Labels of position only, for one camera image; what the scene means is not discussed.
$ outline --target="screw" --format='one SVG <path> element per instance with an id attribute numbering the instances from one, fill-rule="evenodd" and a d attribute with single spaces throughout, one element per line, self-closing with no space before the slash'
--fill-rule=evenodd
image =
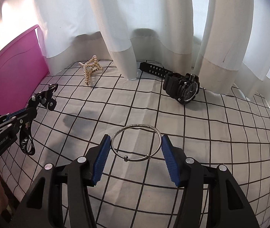
<path id="1" fill-rule="evenodd" d="M 78 163 L 84 163 L 86 161 L 86 157 L 80 157 L 77 159 Z"/>
<path id="2" fill-rule="evenodd" d="M 224 165 L 220 165 L 218 168 L 219 168 L 221 171 L 226 171 L 226 170 L 227 170 L 227 167 L 224 166 Z"/>
<path id="3" fill-rule="evenodd" d="M 50 170 L 52 168 L 52 164 L 46 164 L 45 166 L 44 166 L 44 169 L 45 170 Z"/>
<path id="4" fill-rule="evenodd" d="M 194 159 L 193 158 L 186 158 L 186 162 L 188 164 L 193 164 L 194 163 Z"/>

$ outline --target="table surface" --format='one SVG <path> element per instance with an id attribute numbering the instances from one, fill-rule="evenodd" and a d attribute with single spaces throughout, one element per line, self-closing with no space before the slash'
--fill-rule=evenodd
<path id="1" fill-rule="evenodd" d="M 75 63 L 45 77 L 35 90 L 59 84 L 55 111 L 39 107 L 32 123 L 35 155 L 24 155 L 14 143 L 0 158 L 0 173 L 18 200 L 45 164 L 68 164 L 98 145 L 104 134 L 112 136 L 125 125 L 142 123 L 168 134 L 174 146 L 202 164 L 225 164 L 259 224 L 270 224 L 270 108 L 265 98 L 256 93 L 247 100 L 236 86 L 228 94 L 201 88 L 195 100 L 183 106 L 162 90 L 162 79 L 138 69 L 137 79 L 128 81 L 112 61 L 99 63 L 103 70 L 92 76 L 90 86 Z M 129 158 L 146 155 L 159 143 L 144 130 L 126 130 L 121 143 L 120 136 L 115 147 Z M 171 182 L 161 150 L 149 161 L 127 163 L 110 151 L 100 182 L 89 187 L 97 227 L 108 228 L 173 227 L 182 191 Z M 62 196 L 68 228 L 65 184 Z M 204 185 L 200 227 L 206 225 L 207 201 Z"/>

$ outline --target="blue gripper pad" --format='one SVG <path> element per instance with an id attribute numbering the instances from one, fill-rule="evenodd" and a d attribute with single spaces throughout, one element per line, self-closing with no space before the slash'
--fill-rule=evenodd
<path id="1" fill-rule="evenodd" d="M 14 113 L 12 113 L 12 114 L 9 114 L 9 115 L 6 117 L 6 121 L 8 121 L 8 120 L 9 120 L 10 118 L 12 118 L 13 116 L 16 116 L 16 115 L 22 113 L 22 112 L 25 111 L 25 110 L 26 110 L 26 108 L 24 108 L 24 109 L 22 109 L 22 110 L 19 110 L 19 111 L 17 111 L 17 112 L 14 112 Z"/>
<path id="2" fill-rule="evenodd" d="M 184 154 L 181 148 L 176 148 L 172 145 L 167 135 L 163 135 L 161 144 L 162 154 L 164 156 L 164 160 L 166 161 L 166 167 L 169 171 L 171 181 L 175 183 L 177 187 L 179 187 L 181 185 L 181 179 L 179 175 L 179 165 L 177 159 L 174 156 L 175 153 L 173 152 L 175 149 L 180 149 L 182 151 L 181 153 Z"/>
<path id="3" fill-rule="evenodd" d="M 104 135 L 98 147 L 101 148 L 93 164 L 93 176 L 91 178 L 91 181 L 94 185 L 96 185 L 97 182 L 99 182 L 101 179 L 103 169 L 111 149 L 111 137 L 109 135 Z"/>

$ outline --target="white curtain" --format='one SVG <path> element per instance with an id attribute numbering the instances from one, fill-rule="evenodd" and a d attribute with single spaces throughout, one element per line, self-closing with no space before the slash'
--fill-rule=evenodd
<path id="1" fill-rule="evenodd" d="M 0 50 L 36 24 L 30 0 L 0 0 Z"/>
<path id="2" fill-rule="evenodd" d="M 270 0 L 0 0 L 0 49 L 36 23 L 52 74 L 95 54 L 131 80 L 147 59 L 270 104 Z"/>

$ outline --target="pink board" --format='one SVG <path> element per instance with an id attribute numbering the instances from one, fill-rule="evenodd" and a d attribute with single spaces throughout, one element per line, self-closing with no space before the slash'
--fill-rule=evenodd
<path id="1" fill-rule="evenodd" d="M 0 51 L 0 114 L 23 109 L 49 72 L 42 55 L 35 25 Z"/>

